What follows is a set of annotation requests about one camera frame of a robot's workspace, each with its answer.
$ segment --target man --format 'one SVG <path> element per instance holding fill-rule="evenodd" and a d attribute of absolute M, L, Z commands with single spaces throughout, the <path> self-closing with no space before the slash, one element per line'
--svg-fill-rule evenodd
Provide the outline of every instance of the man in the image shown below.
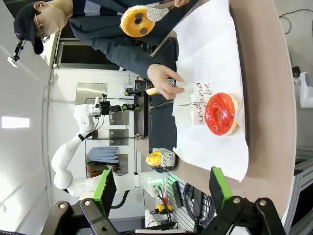
<path fill-rule="evenodd" d="M 155 88 L 167 99 L 184 90 L 171 87 L 166 79 L 183 79 L 171 69 L 161 65 L 133 44 L 119 27 L 120 18 L 128 7 L 147 5 L 158 0 L 52 0 L 33 2 L 23 7 L 15 17 L 14 30 L 33 45 L 36 54 L 43 51 L 49 36 L 61 30 L 67 21 L 75 37 L 95 50 L 100 49 L 113 63 L 149 78 Z M 175 0 L 175 6 L 154 29 L 139 40 L 158 45 L 196 0 Z"/>

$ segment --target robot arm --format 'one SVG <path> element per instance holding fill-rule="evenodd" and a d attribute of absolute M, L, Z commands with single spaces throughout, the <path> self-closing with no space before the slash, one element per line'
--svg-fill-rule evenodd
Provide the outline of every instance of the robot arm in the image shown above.
<path fill-rule="evenodd" d="M 77 105 L 74 108 L 79 132 L 69 142 L 63 144 L 54 154 L 51 167 L 55 171 L 54 185 L 59 189 L 66 189 L 70 186 L 73 175 L 67 170 L 67 165 L 72 160 L 81 142 L 94 131 L 93 117 L 100 117 L 99 97 L 94 104 Z"/>
<path fill-rule="evenodd" d="M 69 142 L 63 144 L 54 154 L 51 166 L 55 171 L 54 185 L 59 189 L 67 189 L 69 194 L 81 197 L 89 192 L 94 192 L 101 176 L 90 179 L 74 180 L 73 175 L 67 170 L 81 142 L 94 131 L 93 117 L 100 117 L 101 108 L 99 98 L 94 104 L 77 105 L 74 108 L 74 117 L 79 126 L 79 132 Z M 124 176 L 114 175 L 116 193 L 131 189 L 145 189 L 152 197 L 156 197 L 159 191 L 157 186 L 163 187 L 162 175 L 151 171 L 145 173 L 129 173 Z"/>

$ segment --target donut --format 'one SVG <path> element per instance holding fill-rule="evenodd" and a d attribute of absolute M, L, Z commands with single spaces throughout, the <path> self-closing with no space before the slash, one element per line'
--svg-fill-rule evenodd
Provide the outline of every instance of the donut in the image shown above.
<path fill-rule="evenodd" d="M 217 136 L 232 133 L 237 122 L 235 113 L 238 102 L 229 94 L 217 93 L 213 95 L 205 108 L 204 119 L 210 131 Z"/>
<path fill-rule="evenodd" d="M 133 6 L 121 18 L 122 30 L 131 37 L 140 38 L 151 32 L 156 22 L 147 18 L 147 6 Z"/>

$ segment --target wooden table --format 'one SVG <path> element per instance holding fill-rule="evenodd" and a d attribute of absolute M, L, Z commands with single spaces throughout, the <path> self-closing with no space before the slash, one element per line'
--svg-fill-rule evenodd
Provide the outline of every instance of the wooden table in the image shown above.
<path fill-rule="evenodd" d="M 188 14 L 205 2 L 199 0 Z M 270 198 L 282 216 L 292 190 L 296 145 L 295 98 L 285 38 L 273 0 L 230 0 L 230 8 L 246 79 L 250 135 L 247 174 L 241 183 L 227 181 L 250 201 Z M 144 156 L 148 154 L 147 140 L 136 145 Z M 180 159 L 173 173 L 209 193 L 210 171 Z"/>

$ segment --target yellow device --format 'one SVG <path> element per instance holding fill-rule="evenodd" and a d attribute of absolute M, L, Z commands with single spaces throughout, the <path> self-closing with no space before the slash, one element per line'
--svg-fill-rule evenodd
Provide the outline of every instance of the yellow device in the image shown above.
<path fill-rule="evenodd" d="M 169 204 L 166 204 L 166 205 L 167 205 L 167 208 L 169 210 L 169 213 L 172 213 L 173 212 L 172 206 Z M 157 204 L 156 209 L 158 209 L 160 214 L 166 214 L 166 209 L 165 209 L 164 204 Z"/>

